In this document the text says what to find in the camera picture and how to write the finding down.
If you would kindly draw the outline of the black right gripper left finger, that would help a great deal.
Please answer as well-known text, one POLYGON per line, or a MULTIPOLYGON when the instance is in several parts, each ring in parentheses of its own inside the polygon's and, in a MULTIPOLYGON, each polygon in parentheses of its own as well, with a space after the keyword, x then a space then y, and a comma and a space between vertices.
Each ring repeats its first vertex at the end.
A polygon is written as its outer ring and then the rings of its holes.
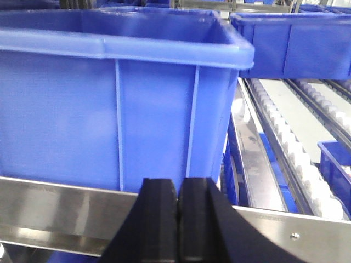
POLYGON ((144 179, 100 262, 176 262, 177 193, 170 179, 144 179))

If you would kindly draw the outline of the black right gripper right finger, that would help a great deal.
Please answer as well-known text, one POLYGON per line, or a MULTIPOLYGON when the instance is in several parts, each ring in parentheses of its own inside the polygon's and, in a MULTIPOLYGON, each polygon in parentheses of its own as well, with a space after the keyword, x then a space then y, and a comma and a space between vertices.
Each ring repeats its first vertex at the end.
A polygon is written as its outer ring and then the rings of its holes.
POLYGON ((186 178, 179 192, 180 262, 317 262, 293 218, 234 208, 210 178, 186 178))

